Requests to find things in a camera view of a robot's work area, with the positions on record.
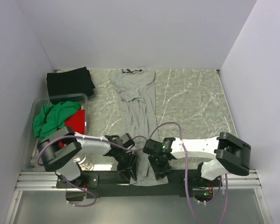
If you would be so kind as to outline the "grey t-shirt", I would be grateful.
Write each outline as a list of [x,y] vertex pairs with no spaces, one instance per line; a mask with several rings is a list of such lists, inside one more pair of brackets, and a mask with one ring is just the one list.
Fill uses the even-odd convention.
[[[148,139],[157,127],[155,70],[145,68],[112,70],[109,79],[119,97],[124,133]],[[145,142],[143,138],[135,140],[135,148],[138,150],[135,153],[137,181],[131,179],[130,183],[136,186],[167,184],[167,177],[156,180],[148,154],[142,152]]]

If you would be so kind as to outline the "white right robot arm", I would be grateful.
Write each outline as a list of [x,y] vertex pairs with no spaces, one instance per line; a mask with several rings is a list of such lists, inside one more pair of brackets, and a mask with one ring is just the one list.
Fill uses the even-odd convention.
[[238,176],[248,176],[250,173],[251,146],[228,132],[208,139],[181,140],[170,137],[164,138],[163,142],[148,139],[143,152],[149,155],[156,180],[171,172],[170,160],[190,157],[209,159],[198,165],[193,178],[200,186],[206,186],[226,173]]

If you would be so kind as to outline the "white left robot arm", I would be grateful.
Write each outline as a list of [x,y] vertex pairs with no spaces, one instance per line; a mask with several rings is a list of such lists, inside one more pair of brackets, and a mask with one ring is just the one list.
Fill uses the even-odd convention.
[[134,146],[128,133],[94,137],[74,132],[71,127],[65,126],[38,142],[36,163],[44,166],[47,172],[58,172],[72,187],[77,188],[83,184],[84,176],[73,158],[78,154],[99,154],[113,157],[118,162],[118,173],[128,181],[136,181]]

